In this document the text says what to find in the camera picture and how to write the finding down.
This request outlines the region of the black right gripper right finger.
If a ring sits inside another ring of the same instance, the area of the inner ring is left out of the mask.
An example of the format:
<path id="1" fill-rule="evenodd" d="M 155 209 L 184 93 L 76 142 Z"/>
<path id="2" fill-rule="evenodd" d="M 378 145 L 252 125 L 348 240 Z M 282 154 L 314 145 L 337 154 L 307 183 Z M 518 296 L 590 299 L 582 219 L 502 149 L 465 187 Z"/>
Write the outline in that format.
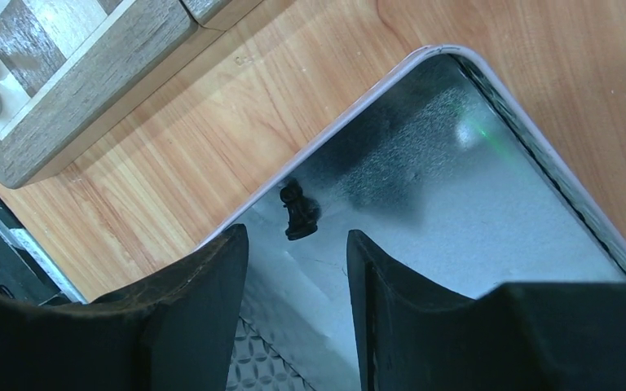
<path id="1" fill-rule="evenodd" d="M 626 390 L 626 283 L 465 297 L 359 230 L 346 263 L 364 390 Z"/>

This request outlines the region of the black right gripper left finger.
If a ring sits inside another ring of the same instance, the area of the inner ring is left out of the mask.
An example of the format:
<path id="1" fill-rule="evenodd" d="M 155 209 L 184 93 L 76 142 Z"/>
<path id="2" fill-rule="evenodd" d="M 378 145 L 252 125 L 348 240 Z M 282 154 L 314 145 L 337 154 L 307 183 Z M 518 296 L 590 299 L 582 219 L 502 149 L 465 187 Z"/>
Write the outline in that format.
<path id="1" fill-rule="evenodd" d="M 249 258 L 235 224 L 89 304 L 0 295 L 0 390 L 223 390 Z"/>

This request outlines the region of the black knight chess piece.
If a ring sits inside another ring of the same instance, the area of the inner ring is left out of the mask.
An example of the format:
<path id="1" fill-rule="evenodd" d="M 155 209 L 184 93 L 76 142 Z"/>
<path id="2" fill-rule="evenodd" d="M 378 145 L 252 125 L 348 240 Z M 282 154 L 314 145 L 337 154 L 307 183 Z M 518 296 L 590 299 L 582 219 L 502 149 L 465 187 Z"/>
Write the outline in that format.
<path id="1" fill-rule="evenodd" d="M 303 194 L 296 179 L 289 179 L 280 190 L 280 200 L 289 215 L 285 235 L 288 240 L 303 239 L 318 230 L 320 208 L 318 203 Z"/>

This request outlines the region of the wooden chess board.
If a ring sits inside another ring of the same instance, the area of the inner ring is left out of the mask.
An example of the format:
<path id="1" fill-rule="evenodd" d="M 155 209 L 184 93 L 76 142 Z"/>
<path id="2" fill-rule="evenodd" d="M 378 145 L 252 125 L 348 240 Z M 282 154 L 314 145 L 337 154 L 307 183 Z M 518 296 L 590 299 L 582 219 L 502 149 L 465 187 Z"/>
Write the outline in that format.
<path id="1" fill-rule="evenodd" d="M 0 1 L 0 183 L 55 176 L 256 7 Z"/>

